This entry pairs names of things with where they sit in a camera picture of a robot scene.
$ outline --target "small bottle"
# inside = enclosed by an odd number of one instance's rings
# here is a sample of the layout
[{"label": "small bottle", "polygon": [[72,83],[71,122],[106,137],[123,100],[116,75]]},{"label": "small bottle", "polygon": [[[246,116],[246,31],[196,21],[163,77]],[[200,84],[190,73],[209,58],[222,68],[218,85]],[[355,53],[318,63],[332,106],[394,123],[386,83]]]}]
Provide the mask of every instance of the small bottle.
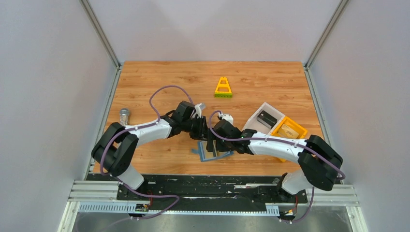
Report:
[{"label": "small bottle", "polygon": [[122,126],[128,125],[128,118],[130,117],[130,111],[127,108],[122,108],[119,111],[119,123]]}]

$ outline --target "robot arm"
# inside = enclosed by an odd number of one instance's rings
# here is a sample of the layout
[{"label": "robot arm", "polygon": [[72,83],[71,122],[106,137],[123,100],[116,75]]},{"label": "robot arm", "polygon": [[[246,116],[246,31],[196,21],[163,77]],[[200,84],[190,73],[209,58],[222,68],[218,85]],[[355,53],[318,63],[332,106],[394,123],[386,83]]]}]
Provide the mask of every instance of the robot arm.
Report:
[{"label": "robot arm", "polygon": [[101,163],[101,157],[105,147],[117,133],[129,129],[120,135],[115,142],[121,143],[118,148],[110,146],[104,160],[103,167],[112,176],[118,177],[133,189],[137,189],[144,181],[143,177],[131,166],[132,156],[137,147],[142,144],[157,140],[170,138],[188,132],[192,139],[207,140],[207,150],[214,149],[216,144],[218,151],[234,150],[238,153],[251,155],[265,154],[287,159],[298,163],[301,170],[294,173],[285,173],[278,183],[278,194],[284,197],[295,195],[299,191],[315,186],[323,190],[331,190],[337,178],[337,172],[323,161],[314,157],[310,152],[298,145],[308,146],[320,153],[332,164],[340,168],[343,159],[320,137],[312,135],[309,139],[284,139],[269,141],[268,136],[256,130],[245,129],[240,131],[232,125],[233,118],[230,115],[222,115],[213,130],[224,138],[238,139],[241,141],[227,141],[217,138],[207,127],[206,118],[201,116],[199,107],[189,102],[181,102],[175,111],[161,116],[158,122],[153,121],[137,126],[121,126],[113,123],[103,134],[95,145],[91,155]]}]

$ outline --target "blue plastic piece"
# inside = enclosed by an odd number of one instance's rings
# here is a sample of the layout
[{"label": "blue plastic piece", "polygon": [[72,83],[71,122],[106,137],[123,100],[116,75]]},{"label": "blue plastic piece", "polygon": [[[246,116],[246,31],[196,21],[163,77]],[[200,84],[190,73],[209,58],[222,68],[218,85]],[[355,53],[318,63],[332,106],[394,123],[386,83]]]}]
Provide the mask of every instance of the blue plastic piece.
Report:
[{"label": "blue plastic piece", "polygon": [[201,159],[201,162],[207,162],[207,161],[211,161],[211,160],[219,160],[221,158],[225,158],[227,156],[230,156],[234,153],[234,151],[227,151],[224,154],[217,156],[214,152],[214,157],[211,158],[206,158],[205,157],[205,152],[206,152],[206,144],[207,141],[199,141],[198,142],[198,149],[191,149],[192,153],[195,154],[199,154],[199,158]]}]

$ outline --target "black mounting plate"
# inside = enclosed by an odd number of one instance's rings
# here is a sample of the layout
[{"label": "black mounting plate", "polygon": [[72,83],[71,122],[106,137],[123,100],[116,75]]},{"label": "black mounting plate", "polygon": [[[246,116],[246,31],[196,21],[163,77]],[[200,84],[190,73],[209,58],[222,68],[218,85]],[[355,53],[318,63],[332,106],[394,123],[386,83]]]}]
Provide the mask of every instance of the black mounting plate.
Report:
[{"label": "black mounting plate", "polygon": [[[87,180],[108,180],[106,176],[90,174]],[[144,194],[181,197],[173,210],[190,211],[265,211],[265,203],[295,203],[292,197],[282,201],[276,193],[280,176],[214,176],[214,175],[151,175],[144,174],[144,183],[137,190]],[[268,184],[254,188],[238,188],[246,184]],[[307,203],[306,192],[297,194],[299,203]],[[118,200],[148,200],[133,194],[123,185],[119,186]],[[153,199],[149,208],[162,210],[175,199]]]}]

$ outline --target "gray floor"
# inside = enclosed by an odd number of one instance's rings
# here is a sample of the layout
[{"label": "gray floor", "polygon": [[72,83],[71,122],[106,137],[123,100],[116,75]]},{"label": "gray floor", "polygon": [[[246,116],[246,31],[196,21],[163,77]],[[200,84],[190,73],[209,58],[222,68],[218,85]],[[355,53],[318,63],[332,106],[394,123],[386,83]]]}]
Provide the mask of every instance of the gray floor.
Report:
[{"label": "gray floor", "polygon": [[[299,207],[298,216],[304,213]],[[100,232],[126,214],[81,213],[78,232]],[[148,220],[127,220],[105,232],[351,232],[345,207],[313,207],[305,220],[287,225],[276,217],[160,215]]]}]

